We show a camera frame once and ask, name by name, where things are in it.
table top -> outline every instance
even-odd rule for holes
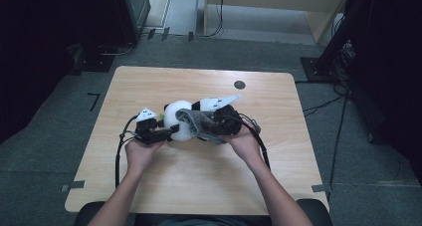
[[[246,88],[235,88],[243,81]],[[301,103],[289,74],[215,70],[119,67],[105,96],[75,180],[68,211],[93,201],[106,201],[114,192],[114,160],[128,120],[143,108],[163,113],[179,100],[242,95],[231,105],[254,118],[270,159],[273,174],[295,198],[315,198],[328,208]],[[129,129],[134,130],[133,122]],[[121,151],[120,180],[126,171]],[[254,175],[229,144],[196,138],[167,142],[144,172],[131,212],[169,214],[268,215]]]

forearm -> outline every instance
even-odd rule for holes
[[[263,194],[273,225],[312,225],[294,198],[279,183],[263,160],[248,163]]]
[[[124,225],[140,176],[127,174],[89,225]]]

gray carpet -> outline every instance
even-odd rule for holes
[[[66,76],[31,123],[0,145],[0,225],[73,225],[62,184],[78,169],[116,67],[147,66],[283,72],[305,80],[300,57],[322,47],[160,36],[142,38],[115,58],[109,73]],[[331,84],[298,84],[304,109],[337,97]],[[101,94],[91,112],[95,97]],[[307,116],[322,181],[329,188],[335,137],[343,100]],[[420,225],[422,190],[409,162],[389,145],[367,141],[353,100],[346,103],[330,196],[334,225]]]

floor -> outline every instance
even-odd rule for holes
[[[193,32],[195,36],[204,36],[214,33],[218,28],[220,6],[205,7],[204,0],[150,1],[151,13],[147,19],[146,31],[155,28],[157,33],[162,33],[164,28],[169,28],[169,34],[188,35]],[[208,26],[204,33],[205,8],[208,8]],[[166,11],[155,12],[155,9]],[[341,14],[335,18],[334,23],[340,18]],[[162,19],[162,25],[149,24],[156,19]],[[224,6],[223,20],[223,29],[216,38],[316,44],[302,11]],[[325,33],[320,44],[326,46],[330,37],[330,33]]]

small black circle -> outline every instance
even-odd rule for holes
[[[236,81],[235,82],[235,88],[238,90],[243,90],[245,89],[246,85],[243,81]]]

